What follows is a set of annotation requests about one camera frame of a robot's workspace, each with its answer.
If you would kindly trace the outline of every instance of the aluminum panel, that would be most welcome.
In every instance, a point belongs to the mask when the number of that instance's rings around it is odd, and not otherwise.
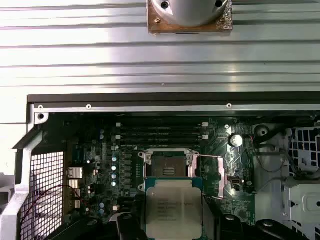
[[[5,0],[0,11],[6,93],[320,91],[318,0],[235,0],[231,34],[150,35],[145,0]]]

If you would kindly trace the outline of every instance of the mesh panel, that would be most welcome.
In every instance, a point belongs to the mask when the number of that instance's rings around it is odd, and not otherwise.
[[[21,220],[25,219],[20,236],[22,240],[42,240],[62,224],[63,188],[53,188],[34,201],[44,191],[63,184],[64,153],[34,155],[30,167],[30,193],[21,208]]]

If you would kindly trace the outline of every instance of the metal frame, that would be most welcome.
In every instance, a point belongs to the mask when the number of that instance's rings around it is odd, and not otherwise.
[[[43,132],[37,136],[23,149],[22,179],[21,183],[15,186],[15,193],[3,211],[0,219],[0,240],[17,239],[19,229],[19,211],[27,199],[30,191],[30,166],[33,149],[41,143]]]
[[[57,107],[35,108],[35,113],[119,113],[119,112],[245,112],[245,111],[319,111],[320,104],[279,104],[279,105],[194,105],[194,106],[122,106],[122,107]]]

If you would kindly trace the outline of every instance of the black cable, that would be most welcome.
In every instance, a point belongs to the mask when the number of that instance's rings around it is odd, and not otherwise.
[[[250,136],[250,138],[251,138],[251,142],[252,142],[252,147],[253,147],[253,152],[254,152],[255,158],[256,158],[257,162],[259,163],[259,165],[261,166],[261,168],[262,168],[265,172],[267,172],[267,173],[276,173],[276,172],[280,171],[280,170],[283,168],[283,166],[284,166],[284,164],[285,164],[285,161],[283,161],[282,164],[281,164],[281,166],[280,166],[279,168],[275,169],[275,170],[268,170],[268,169],[266,169],[266,168],[264,167],[262,161],[261,161],[260,158],[259,158],[258,152],[257,152],[256,147],[255,147],[255,144],[254,144],[254,139],[253,139],[253,137]],[[265,146],[268,146],[268,147],[272,146],[272,147],[274,147],[273,145],[270,145],[270,144],[265,144]]]
[[[262,187],[260,187],[258,190],[254,191],[252,194],[257,194],[259,192],[261,192],[263,189],[265,189],[270,183],[272,183],[273,181],[281,181],[283,182],[285,180],[284,177],[274,177],[274,178],[271,178],[270,180],[268,180]]]

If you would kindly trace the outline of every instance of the screw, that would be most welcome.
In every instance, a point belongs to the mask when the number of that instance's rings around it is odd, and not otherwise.
[[[235,216],[227,215],[227,216],[225,216],[225,219],[227,219],[228,221],[233,221],[233,220],[235,220]]]
[[[268,227],[268,228],[271,228],[271,227],[273,227],[274,225],[273,225],[272,222],[270,222],[270,221],[265,221],[265,222],[263,223],[263,226]]]

